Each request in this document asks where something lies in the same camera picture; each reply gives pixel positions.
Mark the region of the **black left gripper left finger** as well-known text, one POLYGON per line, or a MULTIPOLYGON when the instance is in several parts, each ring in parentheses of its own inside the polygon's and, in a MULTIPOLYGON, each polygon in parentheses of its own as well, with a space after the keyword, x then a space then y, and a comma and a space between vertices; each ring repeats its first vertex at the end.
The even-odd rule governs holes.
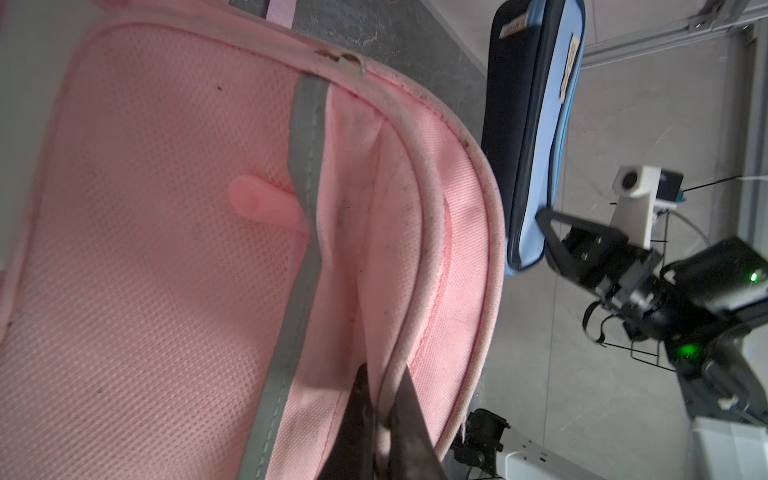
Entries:
POLYGON ((376 411, 371 401, 367 366, 357 370, 338 435, 318 480, 372 480, 376 411))

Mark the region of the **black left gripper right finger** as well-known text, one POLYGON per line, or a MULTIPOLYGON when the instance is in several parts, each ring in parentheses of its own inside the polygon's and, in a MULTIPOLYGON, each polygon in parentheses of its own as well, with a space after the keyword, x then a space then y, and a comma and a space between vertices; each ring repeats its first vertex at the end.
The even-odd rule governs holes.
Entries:
POLYGON ((433 447, 408 370, 403 372, 392 405, 385 416, 390 449, 385 479, 446 480, 447 475, 433 447))

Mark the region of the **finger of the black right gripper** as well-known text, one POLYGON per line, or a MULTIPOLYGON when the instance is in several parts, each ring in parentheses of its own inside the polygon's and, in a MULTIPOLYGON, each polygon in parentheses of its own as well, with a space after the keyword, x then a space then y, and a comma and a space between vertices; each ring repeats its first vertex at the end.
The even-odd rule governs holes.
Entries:
POLYGON ((614 250, 627 244, 620 230, 551 208, 536 214, 551 267, 598 267, 614 250))

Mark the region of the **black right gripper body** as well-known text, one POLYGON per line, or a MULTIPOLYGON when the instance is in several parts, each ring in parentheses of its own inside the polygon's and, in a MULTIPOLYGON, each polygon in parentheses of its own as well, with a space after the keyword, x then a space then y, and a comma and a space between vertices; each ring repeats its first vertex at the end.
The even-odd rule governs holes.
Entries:
POLYGON ((598 267, 557 267, 557 271, 596 297, 582 316, 583 329, 601 308, 621 320, 629 336, 676 336, 678 298, 655 274, 660 262, 657 251, 627 243, 598 267))

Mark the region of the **blue pencil case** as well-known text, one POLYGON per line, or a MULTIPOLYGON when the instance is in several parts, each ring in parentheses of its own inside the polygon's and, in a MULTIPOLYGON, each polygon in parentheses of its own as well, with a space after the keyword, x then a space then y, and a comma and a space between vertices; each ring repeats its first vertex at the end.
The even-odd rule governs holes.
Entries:
POLYGON ((481 148, 501 195, 508 276, 544 256, 536 215, 556 203, 586 20, 581 0, 506 1, 493 17, 481 148))

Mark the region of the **pink student backpack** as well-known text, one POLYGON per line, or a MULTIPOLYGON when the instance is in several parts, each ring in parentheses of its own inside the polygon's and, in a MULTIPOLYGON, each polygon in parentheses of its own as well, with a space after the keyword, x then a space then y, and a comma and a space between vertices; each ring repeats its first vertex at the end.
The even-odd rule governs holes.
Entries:
POLYGON ((359 367, 441 461, 497 319, 486 156, 429 91, 223 1, 105 1, 1 271, 5 479, 317 479, 359 367))

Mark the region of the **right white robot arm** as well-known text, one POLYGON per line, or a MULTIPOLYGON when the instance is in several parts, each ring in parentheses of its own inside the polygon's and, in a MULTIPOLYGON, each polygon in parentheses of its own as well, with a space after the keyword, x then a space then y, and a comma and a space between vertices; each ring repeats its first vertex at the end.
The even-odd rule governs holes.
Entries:
POLYGON ((763 479, 767 263, 738 238, 647 247, 546 210, 550 272, 506 284, 454 445, 466 479, 763 479))

